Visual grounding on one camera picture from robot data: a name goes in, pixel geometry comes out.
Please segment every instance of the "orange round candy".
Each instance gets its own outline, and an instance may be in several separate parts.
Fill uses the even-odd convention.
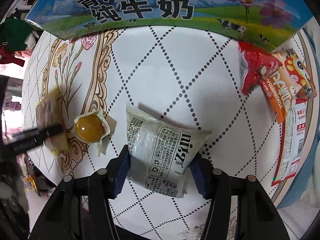
[[[79,118],[76,123],[76,132],[87,143],[96,143],[104,134],[104,128],[99,117],[90,114]]]

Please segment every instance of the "green cloth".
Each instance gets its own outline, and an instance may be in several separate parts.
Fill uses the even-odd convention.
[[[26,22],[19,19],[6,19],[0,24],[0,45],[7,42],[10,52],[25,50],[27,45],[24,41],[31,32],[32,27]]]

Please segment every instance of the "blue milk box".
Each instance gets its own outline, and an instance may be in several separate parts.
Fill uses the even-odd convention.
[[[303,0],[38,0],[26,21],[67,40],[128,26],[183,26],[273,51],[312,17]]]

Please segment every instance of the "white tablecloth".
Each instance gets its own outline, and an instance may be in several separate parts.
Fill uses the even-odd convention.
[[[304,59],[297,35],[284,47],[293,47]],[[260,87],[248,97],[241,93],[236,41],[166,26],[110,30],[75,42],[44,32],[25,72],[24,129],[36,127],[36,105],[57,85],[64,94],[63,118],[72,152],[53,156],[45,146],[29,152],[55,184],[67,174],[89,176],[118,156],[127,143],[125,106],[131,102],[176,126],[211,129],[199,152],[214,167],[231,176],[257,176],[270,197],[277,188],[271,181],[281,130]],[[111,134],[106,154],[97,157],[97,149],[77,141],[70,130],[77,115],[99,108],[108,114]],[[149,239],[199,238],[191,233],[201,233],[210,201],[198,194],[189,169],[186,174],[187,193],[179,199],[126,181],[122,193],[110,201],[116,225]],[[236,206],[235,198],[229,239],[234,237]]]

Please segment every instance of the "red candy wrapper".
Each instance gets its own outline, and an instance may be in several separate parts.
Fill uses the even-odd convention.
[[[268,78],[282,63],[270,53],[251,43],[239,41],[241,91],[248,95],[261,79]]]

